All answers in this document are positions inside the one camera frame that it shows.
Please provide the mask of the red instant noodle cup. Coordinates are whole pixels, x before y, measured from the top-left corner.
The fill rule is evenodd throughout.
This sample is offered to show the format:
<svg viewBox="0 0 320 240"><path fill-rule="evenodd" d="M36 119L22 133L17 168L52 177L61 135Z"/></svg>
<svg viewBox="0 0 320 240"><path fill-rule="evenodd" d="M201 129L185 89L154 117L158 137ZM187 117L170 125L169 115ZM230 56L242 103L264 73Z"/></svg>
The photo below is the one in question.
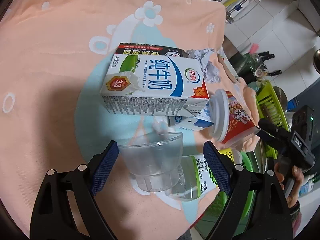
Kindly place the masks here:
<svg viewBox="0 0 320 240"><path fill-rule="evenodd" d="M229 102L229 125L225 139L219 143L226 148L233 148L254 137L260 128L254 124L235 96L229 91L226 93Z"/></svg>

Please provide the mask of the white blue milk carton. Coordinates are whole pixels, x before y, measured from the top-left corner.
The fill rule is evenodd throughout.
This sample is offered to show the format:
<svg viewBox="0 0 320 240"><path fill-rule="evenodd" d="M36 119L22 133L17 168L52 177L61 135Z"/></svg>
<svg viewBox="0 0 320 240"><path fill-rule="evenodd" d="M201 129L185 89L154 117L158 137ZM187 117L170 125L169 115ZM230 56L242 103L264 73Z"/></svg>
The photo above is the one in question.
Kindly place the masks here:
<svg viewBox="0 0 320 240"><path fill-rule="evenodd" d="M197 116L170 116L169 126L189 131L201 131L213 126L210 114L209 103L203 108Z"/></svg>

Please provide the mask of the green lime juice bottle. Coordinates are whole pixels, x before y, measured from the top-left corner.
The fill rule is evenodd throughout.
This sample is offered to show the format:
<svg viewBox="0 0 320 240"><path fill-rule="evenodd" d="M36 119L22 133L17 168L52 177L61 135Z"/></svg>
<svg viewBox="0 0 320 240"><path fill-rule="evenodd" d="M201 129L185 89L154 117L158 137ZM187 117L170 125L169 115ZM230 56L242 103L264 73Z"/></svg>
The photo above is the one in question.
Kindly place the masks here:
<svg viewBox="0 0 320 240"><path fill-rule="evenodd" d="M178 183L165 191L175 200L190 202L217 188L216 180L202 154L182 157L178 167Z"/></svg>

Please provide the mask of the clear plastic cup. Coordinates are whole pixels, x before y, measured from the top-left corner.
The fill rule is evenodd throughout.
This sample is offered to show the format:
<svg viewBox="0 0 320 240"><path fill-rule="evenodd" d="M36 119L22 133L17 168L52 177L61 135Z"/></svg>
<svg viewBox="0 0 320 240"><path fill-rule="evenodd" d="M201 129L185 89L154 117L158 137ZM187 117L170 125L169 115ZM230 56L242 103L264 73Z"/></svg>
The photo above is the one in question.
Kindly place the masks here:
<svg viewBox="0 0 320 240"><path fill-rule="evenodd" d="M165 191L178 183L183 133L149 133L117 144L125 165L141 190Z"/></svg>

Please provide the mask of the black white milk carton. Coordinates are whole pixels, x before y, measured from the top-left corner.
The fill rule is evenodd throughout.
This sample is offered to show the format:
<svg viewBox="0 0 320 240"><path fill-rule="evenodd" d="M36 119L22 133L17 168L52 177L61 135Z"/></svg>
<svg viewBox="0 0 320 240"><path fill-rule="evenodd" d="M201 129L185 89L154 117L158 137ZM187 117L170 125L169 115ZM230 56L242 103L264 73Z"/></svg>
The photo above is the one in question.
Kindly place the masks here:
<svg viewBox="0 0 320 240"><path fill-rule="evenodd" d="M109 112L197 116L209 101L201 64L181 49L120 43L100 95Z"/></svg>

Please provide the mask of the white detergent bottle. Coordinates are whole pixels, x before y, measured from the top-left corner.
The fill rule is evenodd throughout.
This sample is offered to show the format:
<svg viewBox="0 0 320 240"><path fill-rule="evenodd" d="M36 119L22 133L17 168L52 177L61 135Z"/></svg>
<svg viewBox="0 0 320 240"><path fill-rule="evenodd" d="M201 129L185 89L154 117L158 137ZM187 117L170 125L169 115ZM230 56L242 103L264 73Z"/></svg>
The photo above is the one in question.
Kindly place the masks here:
<svg viewBox="0 0 320 240"><path fill-rule="evenodd" d="M313 178L316 176L316 174L307 175L304 177L302 186L299 190L299 196L303 196L307 193L309 193L313 189Z"/></svg>

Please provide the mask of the lime green dish rack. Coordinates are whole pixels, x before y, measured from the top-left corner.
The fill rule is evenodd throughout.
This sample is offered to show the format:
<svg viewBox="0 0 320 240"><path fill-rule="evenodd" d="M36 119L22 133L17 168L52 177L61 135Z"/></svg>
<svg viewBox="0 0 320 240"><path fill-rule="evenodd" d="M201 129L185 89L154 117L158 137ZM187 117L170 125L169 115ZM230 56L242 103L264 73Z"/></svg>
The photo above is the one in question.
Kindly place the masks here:
<svg viewBox="0 0 320 240"><path fill-rule="evenodd" d="M256 104L261 119L267 119L277 127L289 131L284 111L270 81L263 81L256 94Z"/></svg>

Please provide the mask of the dark green utensil holder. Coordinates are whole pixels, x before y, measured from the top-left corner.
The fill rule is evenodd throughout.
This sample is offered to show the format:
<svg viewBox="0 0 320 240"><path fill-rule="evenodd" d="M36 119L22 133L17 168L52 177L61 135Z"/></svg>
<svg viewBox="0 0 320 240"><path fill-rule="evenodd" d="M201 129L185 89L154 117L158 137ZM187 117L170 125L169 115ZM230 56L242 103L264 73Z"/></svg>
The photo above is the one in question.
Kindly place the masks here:
<svg viewBox="0 0 320 240"><path fill-rule="evenodd" d="M243 78L248 85L255 82L257 78L254 72L263 65L263 61L257 53L246 53L236 68L236 73L239 77Z"/></svg>

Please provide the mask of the small white ceramic dish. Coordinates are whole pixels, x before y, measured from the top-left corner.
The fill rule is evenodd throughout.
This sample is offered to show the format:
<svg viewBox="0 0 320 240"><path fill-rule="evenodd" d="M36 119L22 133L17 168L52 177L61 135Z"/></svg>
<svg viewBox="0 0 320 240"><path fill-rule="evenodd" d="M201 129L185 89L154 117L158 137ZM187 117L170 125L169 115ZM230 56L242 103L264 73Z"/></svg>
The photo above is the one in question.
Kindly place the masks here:
<svg viewBox="0 0 320 240"><path fill-rule="evenodd" d="M239 84L240 83L239 77L238 77L235 69L233 68L233 66L229 62L229 59L227 58L227 55L224 52L223 46L221 46L221 48L218 50L217 58L218 58L218 61L222 64L223 69L226 72L226 75L232 81L232 83Z"/></svg>

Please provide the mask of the peach floral towel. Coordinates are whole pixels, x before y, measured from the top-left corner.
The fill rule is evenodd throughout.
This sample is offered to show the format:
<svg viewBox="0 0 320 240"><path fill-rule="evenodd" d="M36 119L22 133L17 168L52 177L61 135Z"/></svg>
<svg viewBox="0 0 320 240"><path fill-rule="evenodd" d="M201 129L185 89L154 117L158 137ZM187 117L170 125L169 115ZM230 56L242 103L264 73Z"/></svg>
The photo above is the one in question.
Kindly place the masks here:
<svg viewBox="0 0 320 240"><path fill-rule="evenodd" d="M121 42L221 48L209 0L14 0L1 21L1 200L29 233L46 172L75 169L111 140L170 131L157 116L115 115L100 96Z"/></svg>

